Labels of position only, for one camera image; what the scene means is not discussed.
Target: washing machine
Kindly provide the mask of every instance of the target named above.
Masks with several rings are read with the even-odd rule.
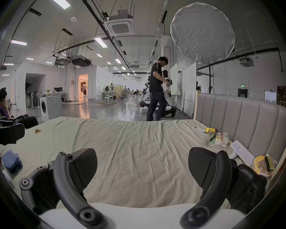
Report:
[[[43,122],[60,117],[61,109],[61,93],[40,94],[40,111]]]

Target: blue cloth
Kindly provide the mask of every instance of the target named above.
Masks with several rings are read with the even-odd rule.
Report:
[[[9,117],[8,113],[5,110],[5,108],[3,108],[2,106],[0,106],[0,113],[1,113],[2,116],[6,116],[7,118]]]
[[[10,173],[17,172],[23,167],[22,162],[20,161],[19,155],[15,154],[12,150],[7,151],[3,156],[2,160],[6,168]]]

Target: computer monitor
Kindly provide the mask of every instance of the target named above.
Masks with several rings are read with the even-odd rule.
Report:
[[[54,91],[58,92],[62,92],[62,87],[54,87]]]

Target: dark pants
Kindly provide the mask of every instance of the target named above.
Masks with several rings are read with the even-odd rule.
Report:
[[[163,117],[163,113],[167,105],[165,97],[164,97],[164,93],[154,92],[154,93],[151,93],[150,105],[148,107],[146,121],[153,121],[153,114],[155,112],[158,102],[160,105],[159,105],[159,109],[156,114],[156,120],[160,120],[161,117]]]

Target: bed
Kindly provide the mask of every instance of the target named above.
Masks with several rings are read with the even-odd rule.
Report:
[[[40,165],[55,160],[57,153],[93,148],[97,172],[84,190],[88,203],[125,207],[161,207],[197,203],[202,189],[191,176],[187,159],[192,147],[218,152],[232,149],[206,147],[208,135],[194,131],[205,128],[196,120],[110,121],[59,117],[26,130],[25,136],[1,147],[4,154],[18,153],[23,168],[13,179],[21,196],[19,180]]]
[[[208,134],[191,127],[227,131],[256,157],[269,153],[280,167],[286,157],[286,108],[262,101],[214,94],[196,94],[194,119],[173,121],[111,121],[59,117],[26,130],[25,136],[1,147],[18,153],[23,168],[18,182],[35,168],[55,160],[57,153],[93,148],[98,168],[84,195],[88,203],[124,207],[162,207],[197,203],[202,189],[188,169],[192,147],[215,153],[227,147],[207,146]],[[227,200],[222,208],[228,208]]]

